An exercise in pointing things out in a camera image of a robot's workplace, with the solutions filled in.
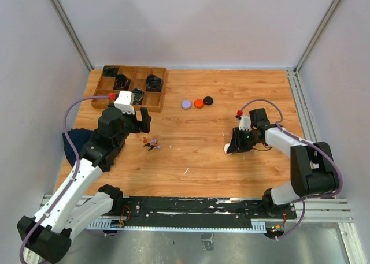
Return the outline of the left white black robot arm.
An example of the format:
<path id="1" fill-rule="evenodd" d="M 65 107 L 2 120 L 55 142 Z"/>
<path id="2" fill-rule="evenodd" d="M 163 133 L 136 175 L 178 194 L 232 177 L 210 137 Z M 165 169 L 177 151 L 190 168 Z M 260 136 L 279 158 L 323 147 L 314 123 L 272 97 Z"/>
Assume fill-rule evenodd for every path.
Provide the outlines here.
<path id="1" fill-rule="evenodd" d="M 124 111 L 120 106 L 102 112 L 97 129 L 77 154 L 69 176 L 59 189 L 32 217 L 23 216 L 18 221 L 21 263 L 25 263 L 25 249 L 48 263 L 58 263 L 75 237 L 96 218 L 105 213 L 122 212 L 123 194 L 111 185 L 104 185 L 84 205 L 76 205 L 89 186 L 110 170 L 130 134 L 150 132 L 151 117 L 147 108 L 141 108 L 140 113 L 141 120 L 134 111 Z"/>

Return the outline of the white earbud charging case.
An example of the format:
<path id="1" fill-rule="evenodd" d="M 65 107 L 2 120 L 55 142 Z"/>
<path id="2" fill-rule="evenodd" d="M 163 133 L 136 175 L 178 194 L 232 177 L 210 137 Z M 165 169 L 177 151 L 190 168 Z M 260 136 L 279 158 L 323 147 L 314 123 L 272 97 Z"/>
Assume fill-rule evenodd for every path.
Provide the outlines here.
<path id="1" fill-rule="evenodd" d="M 229 143 L 225 144 L 225 146 L 224 146 L 224 152 L 227 155 L 231 155 L 232 154 L 231 152 L 229 152 L 229 148 L 230 148 L 230 144 Z"/>

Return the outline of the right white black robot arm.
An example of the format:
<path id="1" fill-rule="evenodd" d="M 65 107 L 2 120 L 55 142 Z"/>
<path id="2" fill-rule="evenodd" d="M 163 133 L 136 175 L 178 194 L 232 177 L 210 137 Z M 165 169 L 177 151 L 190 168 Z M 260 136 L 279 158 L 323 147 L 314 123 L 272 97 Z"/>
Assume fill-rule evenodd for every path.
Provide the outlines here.
<path id="1" fill-rule="evenodd" d="M 294 202 L 339 190 L 339 173 L 326 142 L 307 141 L 279 123 L 272 124 L 263 108 L 252 110 L 247 116 L 240 110 L 236 118 L 239 125 L 224 147 L 226 154 L 246 153 L 262 144 L 278 149 L 290 159 L 289 181 L 266 190 L 262 197 L 260 209 L 267 217 L 278 216 Z"/>

